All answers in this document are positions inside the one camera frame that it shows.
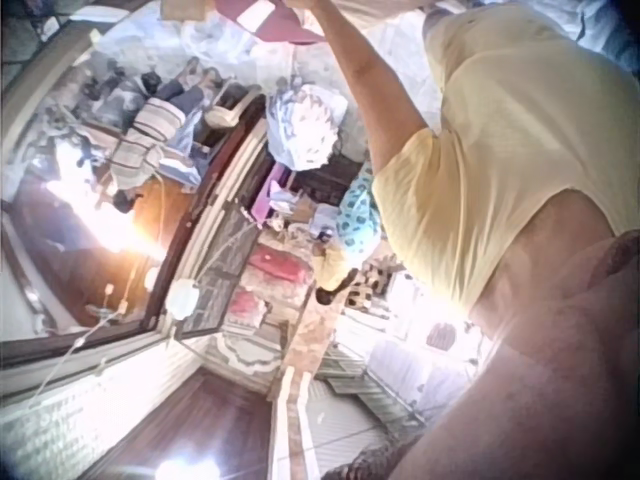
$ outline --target white bag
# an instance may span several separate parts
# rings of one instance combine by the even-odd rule
[[[297,172],[321,167],[333,151],[347,106],[342,95],[317,85],[280,90],[267,102],[269,152]]]

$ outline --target bright light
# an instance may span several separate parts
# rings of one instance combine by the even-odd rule
[[[94,205],[98,195],[89,185],[63,179],[48,182],[47,189],[71,205],[75,214],[107,250],[114,253],[133,250],[158,261],[164,260],[166,251],[135,228],[133,212],[120,213],[109,203],[103,203],[96,209]]]
[[[187,465],[182,460],[167,460],[156,470],[156,480],[220,480],[220,469],[213,460]]]

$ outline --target pink object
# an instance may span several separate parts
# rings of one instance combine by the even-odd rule
[[[275,162],[271,172],[265,179],[264,184],[260,189],[260,193],[258,193],[258,196],[256,197],[256,201],[253,202],[253,205],[251,206],[251,216],[259,224],[262,225],[264,223],[269,216],[269,211],[271,211],[271,206],[269,205],[269,186],[271,185],[271,180],[275,180],[280,183],[287,172],[287,167],[281,163]]]
[[[238,287],[231,297],[226,321],[235,325],[258,328],[266,313],[267,306],[264,300]]]
[[[261,243],[251,253],[249,265],[297,285],[307,285],[311,282],[311,267],[301,258]]]
[[[296,45],[309,45],[325,41],[324,37],[302,28],[296,13],[286,7],[282,0],[270,1],[276,8],[254,33],[260,40],[263,42],[289,42]],[[216,0],[216,10],[220,15],[236,22],[238,17],[254,3],[256,0]]]

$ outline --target red cushion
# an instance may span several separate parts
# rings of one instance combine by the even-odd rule
[[[309,284],[311,267],[300,257],[259,243],[249,257],[249,265],[281,280]]]

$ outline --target metal grille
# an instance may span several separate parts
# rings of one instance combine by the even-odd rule
[[[207,266],[200,280],[200,299],[196,310],[184,321],[181,335],[192,337],[213,333],[220,329],[233,292],[240,282],[251,250],[258,239],[259,229],[245,229],[250,220],[244,216],[239,205],[231,204],[207,249],[203,266],[217,255],[217,260]],[[242,232],[232,244],[220,251],[230,238]]]

